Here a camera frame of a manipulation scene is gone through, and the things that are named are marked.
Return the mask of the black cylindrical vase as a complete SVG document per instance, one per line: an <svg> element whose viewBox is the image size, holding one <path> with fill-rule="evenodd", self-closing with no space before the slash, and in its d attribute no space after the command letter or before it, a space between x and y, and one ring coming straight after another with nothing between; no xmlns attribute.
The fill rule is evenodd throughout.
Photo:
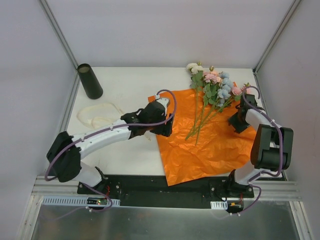
<svg viewBox="0 0 320 240"><path fill-rule="evenodd" d="M103 88L92 67L87 63L80 64L77 73L87 97L92 100L99 99L103 95Z"/></svg>

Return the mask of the cream white rose stem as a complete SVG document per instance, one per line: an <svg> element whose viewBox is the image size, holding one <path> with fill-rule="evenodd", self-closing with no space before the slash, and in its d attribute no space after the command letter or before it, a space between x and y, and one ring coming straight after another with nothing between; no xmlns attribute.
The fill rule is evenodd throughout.
<svg viewBox="0 0 320 240"><path fill-rule="evenodd" d="M190 72L191 74L191 84L190 87L194 89L194 97L195 97L195 112L194 112L194 122L193 122L193 127L190 129L187 137L185 138L186 140L189 139L193 134L197 133L196 140L195 140L195 145L198 144L199 141L199 135L198 131L196 130L197 127L197 122L198 122L198 108L199 108L199 93L202 91L203 88L203 73L204 73L204 68L202 67L202 63L189 63L186 66L186 69Z"/></svg>

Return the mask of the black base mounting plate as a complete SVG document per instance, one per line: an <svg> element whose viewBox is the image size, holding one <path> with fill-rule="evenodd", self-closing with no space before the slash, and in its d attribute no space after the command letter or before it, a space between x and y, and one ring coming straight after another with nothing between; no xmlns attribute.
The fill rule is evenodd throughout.
<svg viewBox="0 0 320 240"><path fill-rule="evenodd" d="M119 200L122 207L208 209L222 199L252 199L252 187L228 177L204 177L168 186L165 176L106 175L99 192Z"/></svg>

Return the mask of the small pink rose stem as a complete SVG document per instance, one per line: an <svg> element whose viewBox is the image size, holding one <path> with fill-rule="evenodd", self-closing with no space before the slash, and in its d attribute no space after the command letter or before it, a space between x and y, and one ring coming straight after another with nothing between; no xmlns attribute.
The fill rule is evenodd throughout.
<svg viewBox="0 0 320 240"><path fill-rule="evenodd" d="M215 108L219 113L222 113L225 108L229 108L234 102L240 101L242 93L246 92L249 94L250 91L246 90L246 88L250 86L251 84L249 82L245 83L242 87L221 83L217 90L217 103Z"/></svg>

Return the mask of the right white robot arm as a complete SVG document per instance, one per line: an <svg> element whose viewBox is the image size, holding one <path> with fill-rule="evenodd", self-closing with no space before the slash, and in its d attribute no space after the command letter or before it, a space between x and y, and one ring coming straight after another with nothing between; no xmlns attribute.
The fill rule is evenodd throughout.
<svg viewBox="0 0 320 240"><path fill-rule="evenodd" d="M230 172L222 183L220 196L223 198L252 198L250 185L261 175L278 177L291 163L294 131L275 123L266 112L258 107L255 96L243 94L237 112L228 119L237 134L253 127L256 135L250 152L250 161Z"/></svg>

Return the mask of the orange wrapping paper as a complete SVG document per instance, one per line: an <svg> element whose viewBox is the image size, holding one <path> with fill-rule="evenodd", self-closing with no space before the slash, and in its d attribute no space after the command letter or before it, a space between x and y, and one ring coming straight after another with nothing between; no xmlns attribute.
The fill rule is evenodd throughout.
<svg viewBox="0 0 320 240"><path fill-rule="evenodd" d="M194 123L194 91L180 90L174 94L177 110L172 134L169 137L156 137L169 186L226 174L243 167L250 160L256 131L249 127L238 134L228 124L228 118L236 113L239 101L213 115L199 131L195 145L197 135L185 140Z"/></svg>

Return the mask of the cream lace ribbon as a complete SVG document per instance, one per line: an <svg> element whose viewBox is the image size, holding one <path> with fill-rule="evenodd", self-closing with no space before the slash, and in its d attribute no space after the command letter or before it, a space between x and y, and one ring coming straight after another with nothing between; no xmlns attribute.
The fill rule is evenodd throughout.
<svg viewBox="0 0 320 240"><path fill-rule="evenodd" d="M123 110L116 104L104 102L82 108L76 117L85 127L99 129L114 123L123 114Z"/></svg>

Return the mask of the aluminium frame rail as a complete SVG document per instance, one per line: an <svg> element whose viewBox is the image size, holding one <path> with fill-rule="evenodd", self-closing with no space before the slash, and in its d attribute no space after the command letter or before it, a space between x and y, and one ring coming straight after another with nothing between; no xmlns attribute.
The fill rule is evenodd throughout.
<svg viewBox="0 0 320 240"><path fill-rule="evenodd" d="M44 176L37 176L33 185L34 195L75 195L79 181L59 182L57 179L46 181Z"/></svg>

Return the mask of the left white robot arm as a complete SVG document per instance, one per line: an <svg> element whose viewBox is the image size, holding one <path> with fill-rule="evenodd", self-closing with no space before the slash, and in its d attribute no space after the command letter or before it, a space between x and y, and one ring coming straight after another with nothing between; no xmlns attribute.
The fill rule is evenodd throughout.
<svg viewBox="0 0 320 240"><path fill-rule="evenodd" d="M61 183L77 180L88 185L94 194L102 194L106 188L102 171L82 160L101 148L142 136L145 132L170 136L174 114L167 113L169 105L170 100L161 97L96 130L77 135L67 131L59 133L46 154L48 171L54 174L52 178Z"/></svg>

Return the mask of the light blue flower stem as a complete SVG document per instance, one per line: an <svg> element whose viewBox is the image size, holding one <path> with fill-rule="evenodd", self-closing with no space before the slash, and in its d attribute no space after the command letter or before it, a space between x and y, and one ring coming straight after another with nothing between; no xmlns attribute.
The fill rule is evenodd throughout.
<svg viewBox="0 0 320 240"><path fill-rule="evenodd" d="M234 83L226 72L210 71L203 74L203 108L198 131L216 113L221 113L235 99L232 89Z"/></svg>

